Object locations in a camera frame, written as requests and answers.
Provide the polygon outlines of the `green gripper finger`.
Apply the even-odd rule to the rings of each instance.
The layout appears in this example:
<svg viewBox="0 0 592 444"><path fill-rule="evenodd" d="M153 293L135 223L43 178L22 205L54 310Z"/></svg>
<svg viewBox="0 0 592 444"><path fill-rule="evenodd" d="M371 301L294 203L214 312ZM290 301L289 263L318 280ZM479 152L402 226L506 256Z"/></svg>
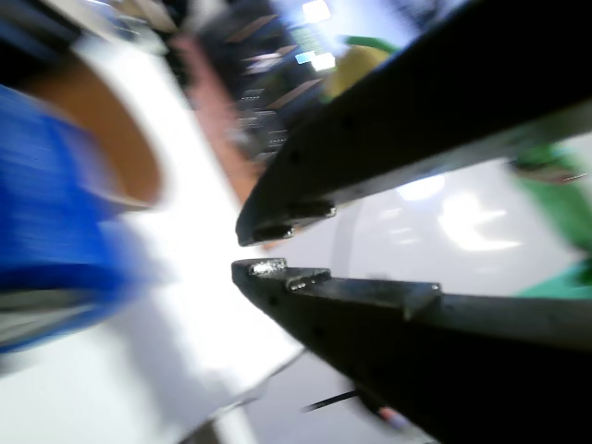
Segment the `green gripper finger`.
<svg viewBox="0 0 592 444"><path fill-rule="evenodd" d="M384 52L397 52L399 47L382 39L366 36L348 36L345 40L348 45L366 46Z"/></svg>

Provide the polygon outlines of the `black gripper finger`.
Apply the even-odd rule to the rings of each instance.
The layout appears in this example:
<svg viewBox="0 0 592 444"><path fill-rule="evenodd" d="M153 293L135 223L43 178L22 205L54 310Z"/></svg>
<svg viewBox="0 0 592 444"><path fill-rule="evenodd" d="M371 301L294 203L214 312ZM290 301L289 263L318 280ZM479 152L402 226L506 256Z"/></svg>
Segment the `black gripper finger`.
<svg viewBox="0 0 592 444"><path fill-rule="evenodd" d="M435 283L235 262L242 294L442 443L587 443L591 303L450 294Z"/></svg>
<svg viewBox="0 0 592 444"><path fill-rule="evenodd" d="M590 129L590 3L470 1L298 128L242 207L238 242Z"/></svg>

